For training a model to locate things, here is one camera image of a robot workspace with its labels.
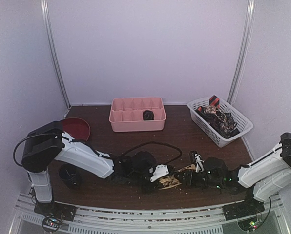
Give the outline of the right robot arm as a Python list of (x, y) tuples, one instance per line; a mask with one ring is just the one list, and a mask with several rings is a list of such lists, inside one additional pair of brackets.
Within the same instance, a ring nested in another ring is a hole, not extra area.
[(221, 159), (202, 160), (196, 152), (191, 155), (193, 168), (175, 174), (183, 185), (214, 187), (233, 194), (246, 192), (244, 201), (223, 206), (227, 220), (263, 212), (264, 202), (291, 183), (291, 133), (283, 133), (272, 150), (234, 170), (229, 170)]

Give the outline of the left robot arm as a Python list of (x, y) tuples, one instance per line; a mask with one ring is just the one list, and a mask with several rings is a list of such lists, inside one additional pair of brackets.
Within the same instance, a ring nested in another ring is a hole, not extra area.
[(167, 164), (158, 164), (154, 156), (138, 152), (134, 156), (112, 156), (98, 151), (84, 140), (74, 138), (60, 121), (39, 127), (21, 139), (13, 150), (14, 163), (26, 170), (34, 196), (34, 211), (44, 217), (72, 219), (75, 207), (55, 202), (49, 165), (63, 162), (59, 170), (68, 187), (79, 185), (78, 170), (83, 169), (101, 179), (155, 185), (169, 175)]

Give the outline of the leopard print tie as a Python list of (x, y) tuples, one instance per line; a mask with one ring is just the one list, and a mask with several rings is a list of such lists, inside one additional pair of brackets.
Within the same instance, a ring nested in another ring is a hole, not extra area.
[(174, 175), (178, 172), (182, 172), (186, 169), (189, 170), (195, 170), (195, 165), (194, 164), (190, 164), (186, 167), (183, 167), (179, 170), (176, 170), (174, 172), (172, 172), (169, 176), (165, 176), (159, 179), (159, 185), (158, 185), (158, 189), (159, 190), (165, 190), (165, 189), (171, 189), (177, 186), (182, 185), (181, 182), (179, 180), (177, 180)]

